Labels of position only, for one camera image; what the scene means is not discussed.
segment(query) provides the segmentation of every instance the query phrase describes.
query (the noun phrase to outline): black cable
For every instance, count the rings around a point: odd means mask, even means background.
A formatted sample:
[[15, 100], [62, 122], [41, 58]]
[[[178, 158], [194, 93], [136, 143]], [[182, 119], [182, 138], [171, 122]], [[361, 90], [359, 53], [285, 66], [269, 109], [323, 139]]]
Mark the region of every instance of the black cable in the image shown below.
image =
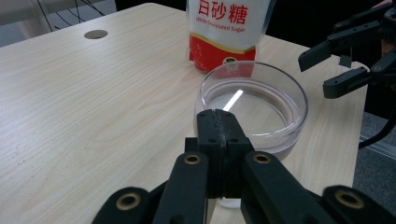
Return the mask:
[[392, 112], [390, 113], [389, 119], [385, 124], [384, 128], [382, 128], [382, 130], [379, 131], [379, 133], [374, 135], [373, 137], [360, 142], [359, 149], [368, 147], [371, 144], [374, 144], [379, 140], [383, 139], [393, 130], [395, 126], [396, 126], [396, 105], [393, 107]]
[[87, 6], [89, 6], [89, 7], [91, 7], [91, 8], [93, 8], [95, 11], [97, 11], [101, 16], [105, 16], [105, 14], [103, 13], [103, 12], [101, 12], [101, 11], [99, 11], [99, 9], [97, 9], [91, 2], [90, 2], [90, 0], [87, 0], [87, 2], [86, 1], [84, 1], [84, 0], [80, 0], [81, 2], [83, 2], [83, 3], [85, 3], [85, 5], [87, 5]]
[[38, 3], [38, 5], [40, 6], [40, 8], [41, 8], [41, 11], [43, 12], [43, 15], [44, 15], [44, 18], [46, 19], [46, 21], [47, 21], [47, 24], [49, 25], [49, 29], [50, 29], [50, 31], [52, 32], [53, 30], [52, 30], [52, 27], [50, 26], [50, 22], [49, 22], [49, 20], [48, 20], [48, 18], [47, 18], [47, 16], [46, 16], [46, 13], [44, 12], [44, 9], [43, 9], [43, 7], [41, 6], [41, 4], [40, 4], [40, 1], [39, 0], [37, 0], [37, 3]]
[[70, 24], [69, 22], [67, 22], [58, 12], [56, 12], [56, 14], [59, 16], [59, 18], [61, 18], [64, 22], [66, 22], [69, 26], [72, 26], [72, 24]]
[[67, 9], [71, 14], [73, 14], [73, 16], [77, 17], [79, 20], [81, 21], [85, 21], [84, 19], [82, 19], [81, 17], [79, 17], [78, 15], [76, 15], [74, 12], [72, 12], [70, 9]]
[[75, 0], [76, 3], [76, 10], [77, 10], [77, 14], [78, 14], [78, 23], [81, 23], [81, 17], [79, 16], [79, 11], [78, 11], [78, 5], [77, 5], [77, 0]]

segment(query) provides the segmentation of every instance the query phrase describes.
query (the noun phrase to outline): hole in table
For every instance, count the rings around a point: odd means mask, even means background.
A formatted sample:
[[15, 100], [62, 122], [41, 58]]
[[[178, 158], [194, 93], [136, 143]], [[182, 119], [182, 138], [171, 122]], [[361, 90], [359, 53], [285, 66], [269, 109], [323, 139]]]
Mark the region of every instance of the hole in table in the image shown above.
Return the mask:
[[105, 30], [92, 30], [84, 35], [87, 39], [100, 39], [108, 35], [108, 32]]

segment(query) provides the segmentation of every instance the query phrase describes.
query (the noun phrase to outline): red label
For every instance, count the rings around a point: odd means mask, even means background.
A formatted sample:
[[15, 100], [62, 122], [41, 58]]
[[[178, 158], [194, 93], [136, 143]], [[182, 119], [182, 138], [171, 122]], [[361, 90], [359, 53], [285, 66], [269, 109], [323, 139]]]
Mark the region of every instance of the red label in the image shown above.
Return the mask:
[[233, 61], [254, 61], [256, 56], [255, 48], [240, 53], [231, 51], [235, 50], [227, 50], [190, 35], [190, 60], [194, 61], [195, 67], [201, 72], [208, 73], [224, 63]]

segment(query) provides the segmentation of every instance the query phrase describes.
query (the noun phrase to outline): glass bowl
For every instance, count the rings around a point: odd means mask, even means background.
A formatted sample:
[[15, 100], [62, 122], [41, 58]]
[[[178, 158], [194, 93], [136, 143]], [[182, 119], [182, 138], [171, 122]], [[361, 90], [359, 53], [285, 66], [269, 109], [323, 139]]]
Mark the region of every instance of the glass bowl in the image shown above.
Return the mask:
[[255, 150], [283, 160], [298, 140], [308, 102], [300, 84], [286, 72], [265, 63], [238, 61], [206, 75], [194, 117], [207, 109], [233, 113]]

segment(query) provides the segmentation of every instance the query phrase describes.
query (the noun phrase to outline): wooden table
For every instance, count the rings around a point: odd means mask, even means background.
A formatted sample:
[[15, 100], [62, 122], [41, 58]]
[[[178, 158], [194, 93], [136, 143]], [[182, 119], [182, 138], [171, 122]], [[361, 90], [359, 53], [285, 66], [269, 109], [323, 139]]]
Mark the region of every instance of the wooden table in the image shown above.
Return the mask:
[[[0, 223], [90, 223], [118, 189], [165, 181], [194, 136], [204, 79], [187, 46], [185, 12], [146, 4], [1, 48]], [[309, 101], [285, 166], [317, 194], [351, 186], [366, 89], [325, 99], [323, 81], [346, 71], [337, 57], [301, 73], [305, 47], [265, 36], [260, 50]], [[243, 222], [222, 207], [212, 219]]]

